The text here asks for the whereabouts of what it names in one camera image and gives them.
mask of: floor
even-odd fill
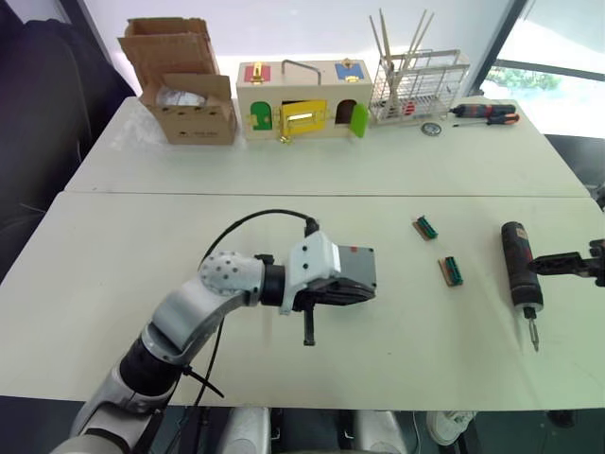
[[[81,403],[0,397],[0,451],[47,453],[64,440]],[[164,453],[182,418],[183,407],[169,407],[152,454]],[[472,454],[603,454],[605,409],[578,410],[572,428],[557,428],[543,411],[481,412],[475,419],[479,450]],[[398,414],[410,454],[416,452],[411,412]],[[416,412],[422,453],[440,454],[430,439],[424,413]]]

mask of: cardboard box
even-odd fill
[[[142,88],[164,73],[219,74],[208,28],[201,19],[129,19],[124,38],[118,41]]]
[[[156,95],[165,85],[206,98],[204,107],[158,106]],[[174,145],[230,145],[237,120],[228,76],[164,74],[145,87],[141,102],[156,117],[168,142]]]

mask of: wire rack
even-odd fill
[[[376,124],[444,116],[469,68],[459,50],[421,50],[411,56],[381,59],[372,89],[370,111]]]

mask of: black cable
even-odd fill
[[[310,216],[307,216],[303,213],[299,213],[299,212],[292,211],[292,210],[284,210],[282,208],[272,208],[269,210],[257,211],[256,213],[252,213],[251,215],[247,215],[247,216],[243,217],[242,219],[237,220],[236,222],[231,224],[229,227],[227,227],[225,229],[225,231],[222,234],[220,234],[217,239],[215,239],[215,242],[210,245],[210,248],[208,248],[208,251],[206,251],[204,256],[201,258],[201,260],[199,261],[199,264],[198,264],[198,270],[201,267],[201,262],[203,262],[204,259],[213,252],[215,247],[225,236],[230,234],[233,230],[235,230],[237,227],[242,225],[244,222],[249,221],[250,219],[258,218],[260,216],[264,216],[264,215],[289,215],[289,216],[293,216],[295,218],[304,219],[307,222],[307,226],[309,224],[317,225],[317,222],[315,221],[314,218],[311,218]]]
[[[197,380],[199,383],[201,383],[204,386],[207,386],[208,389],[212,392],[214,392],[215,394],[217,394],[219,397],[221,398],[225,398],[225,394],[223,394],[219,388],[217,388],[215,385],[213,385],[211,382],[209,382],[208,380],[206,380],[203,376],[201,376],[200,374],[198,374],[196,371],[194,371],[191,366],[186,366],[182,369],[182,374],[183,375],[189,375],[191,377],[193,377],[195,380]]]
[[[303,213],[299,213],[297,211],[285,210],[285,209],[282,209],[282,208],[271,208],[271,209],[268,209],[268,210],[257,211],[255,213],[252,213],[250,215],[247,215],[247,216],[243,217],[240,220],[237,220],[236,222],[234,222],[233,224],[231,224],[229,227],[227,227],[223,231],[223,233],[220,234],[215,239],[215,241],[210,245],[210,247],[208,248],[208,250],[206,251],[206,253],[204,254],[204,256],[199,261],[198,271],[201,268],[201,264],[204,261],[204,259],[206,257],[208,257],[208,255],[210,255],[213,252],[213,250],[215,249],[215,247],[218,245],[218,243],[220,243],[220,241],[225,236],[227,236],[229,233],[231,233],[237,227],[239,227],[240,225],[242,225],[244,222],[247,222],[247,221],[249,221],[251,219],[254,219],[254,218],[259,218],[259,217],[264,216],[264,215],[289,215],[289,216],[293,216],[295,218],[304,219],[304,221],[306,222],[305,229],[304,229],[304,234],[306,236],[311,235],[313,232],[316,232],[317,230],[320,229],[320,226],[318,225],[317,221],[314,218],[311,218],[310,216],[307,216],[307,215],[305,215]],[[176,445],[176,442],[181,438],[183,426],[187,424],[189,418],[191,417],[191,415],[193,414],[193,412],[198,407],[199,402],[201,401],[201,398],[203,397],[204,392],[206,391],[206,386],[210,385],[210,373],[212,372],[212,370],[213,370],[213,368],[215,366],[216,352],[218,352],[218,345],[220,343],[220,337],[221,337],[222,332],[223,332],[223,324],[224,323],[225,323],[225,319],[221,320],[220,321],[220,325],[218,326],[218,330],[216,332],[215,345],[213,347],[212,355],[210,356],[210,361],[208,362],[208,368],[206,369],[206,375],[203,378],[203,381],[200,380],[202,382],[202,386],[201,386],[201,389],[199,390],[198,396],[196,397],[196,400],[195,400],[193,406],[189,408],[188,414],[186,414],[183,417],[183,423],[181,424],[181,426],[179,427],[179,429],[177,430],[177,432],[172,437],[172,440],[170,441],[170,444],[168,445],[168,447],[164,451],[164,454],[172,452],[172,449]],[[215,391],[215,393],[218,392],[219,395],[222,394],[216,388],[213,391]],[[193,447],[195,449],[194,453],[197,452],[197,450],[198,450],[199,437],[200,436],[201,436],[201,424],[198,424],[198,426],[196,427],[196,435],[195,435],[195,439],[194,439],[194,443],[193,443]]]

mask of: box flap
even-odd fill
[[[194,73],[169,73],[162,75],[164,84],[176,90],[202,96],[215,96],[222,100],[231,99],[229,76]]]
[[[200,33],[209,40],[206,21],[182,17],[141,17],[129,19],[124,36],[174,35],[182,33]]]

